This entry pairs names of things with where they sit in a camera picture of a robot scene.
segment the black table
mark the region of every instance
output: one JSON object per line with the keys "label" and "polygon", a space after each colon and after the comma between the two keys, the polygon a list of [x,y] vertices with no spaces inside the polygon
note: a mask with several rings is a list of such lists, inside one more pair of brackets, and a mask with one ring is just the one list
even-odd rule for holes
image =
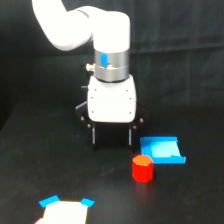
{"label": "black table", "polygon": [[155,165],[148,184],[132,178],[125,127],[98,128],[100,147],[74,108],[20,102],[0,134],[0,223],[33,223],[38,202],[95,200],[87,224],[222,223],[223,109],[154,111],[145,135],[177,136],[185,165]]}

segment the red cylinder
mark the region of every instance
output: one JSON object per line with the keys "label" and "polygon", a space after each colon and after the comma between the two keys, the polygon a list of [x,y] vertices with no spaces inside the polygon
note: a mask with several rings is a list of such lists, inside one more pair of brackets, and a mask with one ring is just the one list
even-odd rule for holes
{"label": "red cylinder", "polygon": [[147,183],[153,179],[153,161],[149,156],[138,155],[133,158],[132,175],[138,182]]}

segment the white robot housing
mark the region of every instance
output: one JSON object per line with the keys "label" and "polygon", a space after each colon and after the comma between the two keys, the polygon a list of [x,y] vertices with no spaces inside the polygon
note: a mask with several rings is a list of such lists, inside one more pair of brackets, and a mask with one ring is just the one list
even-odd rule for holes
{"label": "white robot housing", "polygon": [[[129,74],[129,17],[92,6],[66,11],[61,0],[32,0],[32,5],[43,32],[57,49],[69,51],[93,41],[95,63],[86,66],[93,72],[87,102],[77,109],[86,106],[93,122],[133,122],[136,90]],[[95,128],[89,127],[93,129],[94,143]]]}

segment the blue tape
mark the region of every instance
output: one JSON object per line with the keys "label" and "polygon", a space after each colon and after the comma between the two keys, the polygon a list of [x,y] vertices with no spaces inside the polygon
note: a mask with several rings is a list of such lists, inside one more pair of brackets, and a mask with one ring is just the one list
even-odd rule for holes
{"label": "blue tape", "polygon": [[177,145],[177,137],[143,137],[141,153],[149,156],[154,164],[184,164]]}
{"label": "blue tape", "polygon": [[164,136],[164,137],[142,137],[142,141],[147,141],[147,142],[178,142],[177,137],[175,136]]}
{"label": "blue tape", "polygon": [[154,164],[185,164],[186,157],[182,156],[171,156],[171,157],[161,157],[152,158]]}
{"label": "blue tape", "polygon": [[57,195],[55,195],[55,196],[53,196],[53,197],[50,197],[50,198],[47,198],[47,199],[44,199],[44,200],[42,200],[42,201],[39,201],[39,204],[40,204],[43,208],[45,208],[47,205],[52,204],[52,203],[54,203],[54,202],[56,202],[56,201],[60,201],[60,199],[58,198]]}
{"label": "blue tape", "polygon": [[92,201],[90,199],[87,198],[83,198],[81,201],[81,204],[88,206],[89,208],[93,206],[93,204],[95,203],[95,201]]}
{"label": "blue tape", "polygon": [[101,65],[102,66],[108,65],[108,58],[107,58],[107,54],[105,54],[105,53],[101,54]]}

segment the black surface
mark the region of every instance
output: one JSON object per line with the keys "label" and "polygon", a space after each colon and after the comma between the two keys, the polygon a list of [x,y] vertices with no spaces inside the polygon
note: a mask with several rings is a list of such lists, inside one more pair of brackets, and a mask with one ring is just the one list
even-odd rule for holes
{"label": "black surface", "polygon": [[223,109],[154,110],[145,135],[177,136],[185,165],[155,165],[149,184],[132,179],[125,127],[98,128],[94,151],[73,108],[20,102],[0,134],[0,223],[33,223],[38,202],[96,201],[87,224],[222,223]]}

